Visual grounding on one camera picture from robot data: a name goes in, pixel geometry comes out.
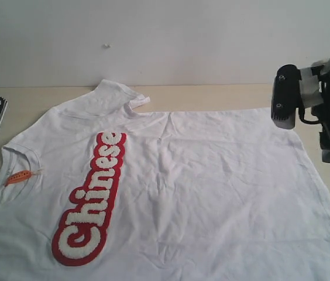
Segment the clothing tag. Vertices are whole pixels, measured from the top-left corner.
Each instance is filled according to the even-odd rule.
[[[38,170],[36,172],[31,172],[28,170],[23,170],[23,171],[17,172],[15,174],[11,175],[10,177],[8,177],[8,179],[6,180],[6,183],[5,183],[5,187],[12,183],[20,183],[24,180],[31,178],[34,175],[40,174],[40,172],[41,172],[41,170]]]

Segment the neckline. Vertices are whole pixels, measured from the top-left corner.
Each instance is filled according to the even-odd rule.
[[[29,163],[30,171],[35,172],[40,169],[40,159],[35,151],[33,151],[29,148],[26,148],[22,145],[19,145],[17,143],[9,142],[8,144],[4,145],[1,149],[2,165],[0,168],[0,191],[5,188],[4,184],[5,184],[6,179],[11,175],[10,169],[11,169],[11,166],[14,161],[13,155],[7,149],[15,150],[15,151],[21,153],[22,155],[24,155]],[[21,199],[25,198],[26,196],[28,196],[29,193],[31,192],[31,190],[35,186],[37,186],[37,183],[39,182],[41,176],[42,175],[40,174],[40,175],[34,175],[31,178],[29,178],[27,180],[25,186],[22,188],[22,191],[19,192],[18,196],[12,201],[7,201],[7,202],[0,204],[0,207],[6,206],[8,203],[12,203],[13,201],[21,200]]]

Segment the white wall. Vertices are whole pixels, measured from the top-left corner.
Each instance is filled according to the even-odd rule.
[[[330,0],[0,0],[0,87],[271,83],[324,57]]]

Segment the orange tag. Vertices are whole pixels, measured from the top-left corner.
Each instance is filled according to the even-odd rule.
[[[15,173],[15,174],[11,175],[10,177],[8,177],[8,179],[6,180],[5,186],[8,186],[9,184],[12,184],[12,183],[20,183],[24,180],[31,178],[32,175],[33,175],[33,173],[28,170],[24,170],[24,171]]]

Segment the beige table surface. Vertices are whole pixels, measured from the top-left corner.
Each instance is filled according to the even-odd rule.
[[[216,86],[159,86],[133,87],[134,90],[150,96],[152,102],[137,108],[137,112],[149,111],[213,111],[269,107],[271,85],[216,85]],[[0,88],[0,95],[9,101],[0,128],[1,146],[12,137],[29,127],[49,108],[71,100],[92,90],[80,88]],[[318,142],[318,125],[304,125],[297,122],[296,131],[330,190],[330,164],[321,162]]]

